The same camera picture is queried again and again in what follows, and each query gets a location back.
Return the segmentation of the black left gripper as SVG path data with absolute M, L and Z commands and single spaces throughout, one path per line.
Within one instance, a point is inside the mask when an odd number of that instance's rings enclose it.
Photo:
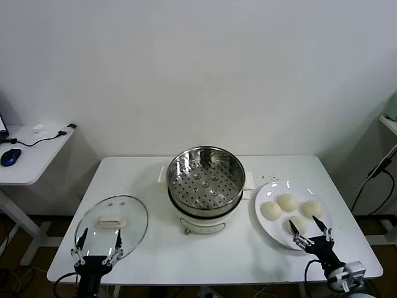
M 78 238 L 76 245 L 71 249 L 74 259 L 74 269 L 79 275 L 79 285 L 76 297 L 97 297 L 100 282 L 103 276 L 111 272 L 111 265 L 116 265 L 123 257 L 121 229 L 116 231 L 116 241 L 109 249 L 108 256 L 83 256 L 83 247 L 88 233 L 85 228 Z

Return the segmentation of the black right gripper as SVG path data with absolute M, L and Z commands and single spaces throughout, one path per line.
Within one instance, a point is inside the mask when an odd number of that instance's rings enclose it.
M 321 263 L 325 274 L 331 274 L 333 271 L 343 268 L 345 263 L 340 261 L 333 252 L 334 241 L 332 240 L 332 232 L 325 224 L 316 216 L 312 216 L 318 228 L 324 236 L 311 237 L 309 239 L 301 236 L 295 224 L 289 220 L 290 228 L 293 234 L 293 242 L 302 250 L 315 255 Z

